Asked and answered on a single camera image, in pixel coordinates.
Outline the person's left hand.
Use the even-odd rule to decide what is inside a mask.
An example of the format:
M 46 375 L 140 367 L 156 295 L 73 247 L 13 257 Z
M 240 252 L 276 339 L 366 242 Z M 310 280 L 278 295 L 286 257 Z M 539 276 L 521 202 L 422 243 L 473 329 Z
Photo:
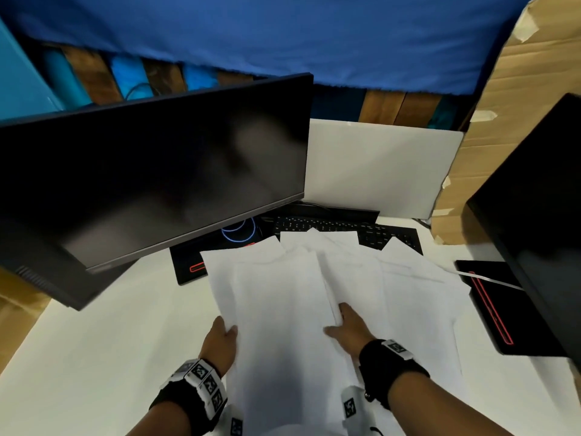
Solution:
M 222 316 L 217 316 L 203 341 L 198 355 L 199 359 L 214 367 L 220 378 L 227 374 L 235 361 L 235 359 L 227 359 L 225 354 L 224 336 L 228 330 L 225 327 Z

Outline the person's right hand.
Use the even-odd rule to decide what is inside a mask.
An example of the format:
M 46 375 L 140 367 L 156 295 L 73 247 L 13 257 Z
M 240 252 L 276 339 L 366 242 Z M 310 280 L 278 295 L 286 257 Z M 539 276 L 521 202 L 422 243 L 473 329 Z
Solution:
M 361 316 L 346 302 L 338 305 L 342 316 L 341 325 L 349 330 L 349 340 L 347 342 L 337 342 L 340 347 L 354 360 L 359 360 L 362 350 L 370 342 L 376 341 L 376 337 L 368 329 L 367 324 Z

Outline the single white paper sheet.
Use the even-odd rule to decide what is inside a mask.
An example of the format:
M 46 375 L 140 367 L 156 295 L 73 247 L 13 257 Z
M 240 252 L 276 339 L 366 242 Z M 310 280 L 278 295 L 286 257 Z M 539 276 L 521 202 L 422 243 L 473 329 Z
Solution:
M 244 436 L 285 425 L 300 434 L 346 436 L 342 391 L 357 377 L 351 359 L 324 334 L 339 311 L 315 251 L 286 249 L 274 237 L 236 249 L 203 251 L 225 326 L 238 328 L 226 375 L 229 403 Z

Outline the person's right forearm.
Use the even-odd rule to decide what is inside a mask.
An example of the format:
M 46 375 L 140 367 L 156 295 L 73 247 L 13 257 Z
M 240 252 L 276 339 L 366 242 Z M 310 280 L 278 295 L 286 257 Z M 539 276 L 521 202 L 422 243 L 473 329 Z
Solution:
M 420 373 L 400 375 L 387 401 L 406 436 L 514 436 Z

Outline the black wristband with marker tags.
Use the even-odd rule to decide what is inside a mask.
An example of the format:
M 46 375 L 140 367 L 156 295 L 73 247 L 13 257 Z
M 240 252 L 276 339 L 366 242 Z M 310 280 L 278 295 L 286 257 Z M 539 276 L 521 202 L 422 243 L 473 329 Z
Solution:
M 172 402 L 190 420 L 201 418 L 213 427 L 227 401 L 227 391 L 216 367 L 207 359 L 190 359 L 167 379 L 149 407 Z
M 392 339 L 375 339 L 367 343 L 359 353 L 359 370 L 366 396 L 381 403 L 386 410 L 391 410 L 389 391 L 402 374 L 419 373 L 431 377 L 410 351 Z

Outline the white marker tag block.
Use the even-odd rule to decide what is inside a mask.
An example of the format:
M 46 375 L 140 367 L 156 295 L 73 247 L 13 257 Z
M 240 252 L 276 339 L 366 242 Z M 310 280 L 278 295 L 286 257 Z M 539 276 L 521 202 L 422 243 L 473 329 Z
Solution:
M 228 404 L 224 410 L 226 417 L 225 436 L 244 436 L 244 419 L 242 411 L 234 404 Z
M 347 436 L 381 436 L 376 426 L 374 412 L 365 398 L 364 389 L 351 385 L 340 395 L 344 420 L 342 422 Z

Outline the pile of white papers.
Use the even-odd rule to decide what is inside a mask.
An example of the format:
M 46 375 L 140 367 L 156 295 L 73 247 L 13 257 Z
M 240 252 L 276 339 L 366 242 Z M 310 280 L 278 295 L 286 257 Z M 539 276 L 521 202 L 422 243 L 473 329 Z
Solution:
M 467 399 L 454 337 L 454 323 L 468 304 L 466 284 L 397 239 L 382 250 L 359 245 L 354 233 L 314 229 L 277 240 L 286 249 L 315 251 L 332 306 L 348 303 L 375 337 L 403 345 L 436 383 Z

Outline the black red-lined mat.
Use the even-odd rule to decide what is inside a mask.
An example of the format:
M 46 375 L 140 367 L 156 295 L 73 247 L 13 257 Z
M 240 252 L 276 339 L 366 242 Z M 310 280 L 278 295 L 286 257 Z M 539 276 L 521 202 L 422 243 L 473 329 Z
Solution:
M 566 358 L 567 353 L 505 262 L 456 260 L 496 350 L 508 356 Z
M 253 236 L 252 228 L 242 232 L 223 233 L 214 231 L 199 238 L 192 239 L 170 247 L 171 260 L 178 285 L 183 286 L 193 280 L 207 276 L 205 263 L 201 252 L 209 250 L 235 249 L 251 246 L 273 235 L 257 226 Z

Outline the black computer keyboard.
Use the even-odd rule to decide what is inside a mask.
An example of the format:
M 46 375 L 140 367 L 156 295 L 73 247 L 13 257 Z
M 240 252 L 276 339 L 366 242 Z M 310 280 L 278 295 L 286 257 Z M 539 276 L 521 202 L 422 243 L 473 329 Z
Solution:
M 360 245 L 376 250 L 382 250 L 392 239 L 397 239 L 418 254 L 423 255 L 422 246 L 415 228 L 385 226 L 355 221 L 284 216 L 275 219 L 273 234 L 280 239 L 281 233 L 303 233 L 312 228 L 324 234 L 355 233 Z

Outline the white flat panel board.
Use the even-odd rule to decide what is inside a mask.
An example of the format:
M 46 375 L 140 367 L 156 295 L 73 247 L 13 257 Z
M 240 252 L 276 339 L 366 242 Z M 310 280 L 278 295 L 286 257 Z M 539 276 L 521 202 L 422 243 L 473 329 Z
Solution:
M 460 131 L 310 120 L 304 200 L 430 219 Z

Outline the flat brown cardboard piece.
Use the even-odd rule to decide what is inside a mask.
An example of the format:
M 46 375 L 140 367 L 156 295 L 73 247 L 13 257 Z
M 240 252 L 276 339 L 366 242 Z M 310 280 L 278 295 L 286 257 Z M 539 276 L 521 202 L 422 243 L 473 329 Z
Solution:
M 50 301 L 50 296 L 0 267 L 0 374 Z

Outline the tall taped cardboard box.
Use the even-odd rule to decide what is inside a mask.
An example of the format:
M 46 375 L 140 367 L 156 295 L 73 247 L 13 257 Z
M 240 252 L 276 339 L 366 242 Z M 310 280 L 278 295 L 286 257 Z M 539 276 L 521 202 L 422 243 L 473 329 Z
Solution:
M 564 94 L 581 94 L 581 0 L 532 0 L 500 51 L 431 219 L 437 245 L 488 243 L 467 201 Z

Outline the wood and teal patterned board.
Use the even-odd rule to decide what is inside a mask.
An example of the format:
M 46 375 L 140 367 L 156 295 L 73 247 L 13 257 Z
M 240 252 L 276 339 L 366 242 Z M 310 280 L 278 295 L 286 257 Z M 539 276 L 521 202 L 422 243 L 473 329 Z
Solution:
M 66 110 L 145 99 L 265 77 L 171 63 L 20 37 L 25 54 Z M 324 120 L 467 131 L 474 95 L 314 86 L 311 117 Z

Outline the blue fabric cloth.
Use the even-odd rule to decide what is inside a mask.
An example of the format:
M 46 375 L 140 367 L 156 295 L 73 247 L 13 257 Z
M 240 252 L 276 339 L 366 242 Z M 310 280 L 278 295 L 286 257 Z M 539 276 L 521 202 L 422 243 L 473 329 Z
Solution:
M 531 0 L 0 0 L 45 42 L 319 84 L 473 94 Z

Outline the teal cabinet panel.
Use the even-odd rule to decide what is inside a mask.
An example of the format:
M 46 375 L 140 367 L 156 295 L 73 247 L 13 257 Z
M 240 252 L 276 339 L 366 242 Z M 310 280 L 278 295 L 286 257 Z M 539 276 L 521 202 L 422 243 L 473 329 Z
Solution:
M 0 122 L 63 109 L 0 18 Z

